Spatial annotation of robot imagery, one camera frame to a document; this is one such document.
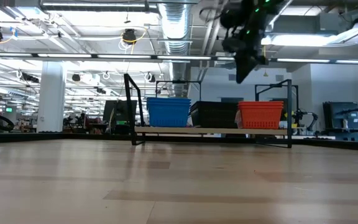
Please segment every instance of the orange basket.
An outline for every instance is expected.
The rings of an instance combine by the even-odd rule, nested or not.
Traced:
[[[242,128],[278,129],[284,102],[240,102]]]

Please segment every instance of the wooden shelf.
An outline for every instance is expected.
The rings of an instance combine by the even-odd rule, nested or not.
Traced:
[[[175,133],[175,134],[271,134],[286,135],[286,129],[226,129],[226,128],[156,128],[135,127],[137,133]]]

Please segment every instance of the plastic basket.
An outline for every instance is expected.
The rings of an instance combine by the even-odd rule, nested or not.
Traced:
[[[278,129],[283,102],[240,102],[242,128]]]
[[[148,98],[150,125],[154,127],[186,127],[190,99]]]
[[[237,103],[198,101],[190,109],[193,126],[201,128],[237,128],[236,113]]]

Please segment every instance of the black basket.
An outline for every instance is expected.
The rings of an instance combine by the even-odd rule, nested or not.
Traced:
[[[193,126],[198,128],[237,128],[237,103],[198,101],[190,108]]]

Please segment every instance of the blue basket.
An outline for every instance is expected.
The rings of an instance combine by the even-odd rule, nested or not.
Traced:
[[[190,99],[148,98],[150,125],[154,127],[186,127]]]

